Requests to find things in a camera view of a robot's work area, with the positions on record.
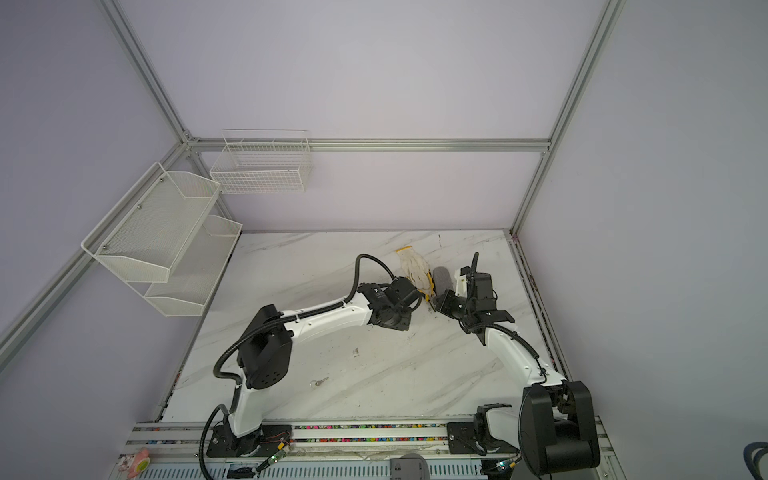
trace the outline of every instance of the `robotic arm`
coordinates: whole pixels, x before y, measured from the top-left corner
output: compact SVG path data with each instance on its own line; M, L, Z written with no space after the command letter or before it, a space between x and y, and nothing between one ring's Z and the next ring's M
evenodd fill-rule
M358 285L362 258L376 261L392 282ZM589 391L581 382L568 382L517 334L515 319L506 310L496 309L491 275L478 273L477 261L476 253L472 266L456 272L455 290L437 296L433 306L458 320L466 333L476 333L481 344L496 354L512 377L511 386L520 393L521 406L519 410L507 404L478 407L476 452L484 455L506 442L521 451L537 475L597 466L600 456ZM395 277L380 260L361 254L355 262L352 291L344 299L283 312L274 305L261 308L214 366L216 377L232 379L237 387L231 407L218 406L204 429L198 453L204 474L203 443L218 410L224 419L217 427L217 447L226 452L224 456L253 455L259 448L264 438L262 408L269 388L288 372L294 343L350 326L408 330L411 313L421 301L422 294L410 280ZM235 352L237 371L222 372L224 362ZM560 415L554 414L555 407Z

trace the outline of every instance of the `white marble tabletop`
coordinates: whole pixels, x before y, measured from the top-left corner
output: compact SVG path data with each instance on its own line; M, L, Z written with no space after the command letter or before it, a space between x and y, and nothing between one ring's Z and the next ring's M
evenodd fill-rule
M519 332L547 358L515 262L500 230L406 232L245 233L182 370L164 422L201 422L219 403L229 405L234 382L211 370L255 313L274 303L299 309L345 296L359 253L370 253L402 274L395 250L406 245L434 270L451 274L480 252L478 271L490 273L498 308L517 320ZM389 281L373 262L361 263L361 282ZM224 371L235 365L236 355ZM325 382L315 386L313 381ZM361 326L294 346L286 377L270 390L265 419L425 419L467 416L478 406L510 402L502 363L476 335L425 303L407 332Z

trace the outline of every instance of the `table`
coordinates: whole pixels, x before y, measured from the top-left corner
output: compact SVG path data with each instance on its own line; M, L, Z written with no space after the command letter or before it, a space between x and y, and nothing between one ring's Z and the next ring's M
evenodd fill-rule
M501 230L244 233L162 421L202 422L219 403L230 404L234 382L215 378L211 370L259 308L274 303L279 310L294 310L345 296L359 253L402 274L395 250L406 245L433 270L445 266L451 274L480 252L478 271L492 275L498 308L509 311L521 336L548 358ZM363 260L360 281L389 278ZM232 371L236 357L224 371ZM463 333L457 321L422 303L407 332L361 326L294 346L288 374L270 390L265 420L466 417L480 405L511 402L520 394L521 387L511 384L502 363L476 335Z

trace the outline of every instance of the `white mesh shelf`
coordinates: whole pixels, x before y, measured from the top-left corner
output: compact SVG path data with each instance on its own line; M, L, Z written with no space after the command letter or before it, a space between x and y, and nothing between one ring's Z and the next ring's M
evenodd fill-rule
M225 146L210 170L225 194L303 192L312 172L306 132L225 130Z
M165 316L201 316L240 235L241 223L209 215L166 283L144 298Z
M213 180L160 169L158 179L106 240L94 251L83 244L126 283L169 281L219 195Z

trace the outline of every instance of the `mesh tray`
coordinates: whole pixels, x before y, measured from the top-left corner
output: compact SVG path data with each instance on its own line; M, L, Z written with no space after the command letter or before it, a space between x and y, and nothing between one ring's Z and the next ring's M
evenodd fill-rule
M144 298L165 316L201 316L240 235L241 223L209 215L166 283Z
M165 171L95 252L124 282L167 282L219 195L219 184Z
M210 170L225 194L303 192L312 172L305 131L225 130Z

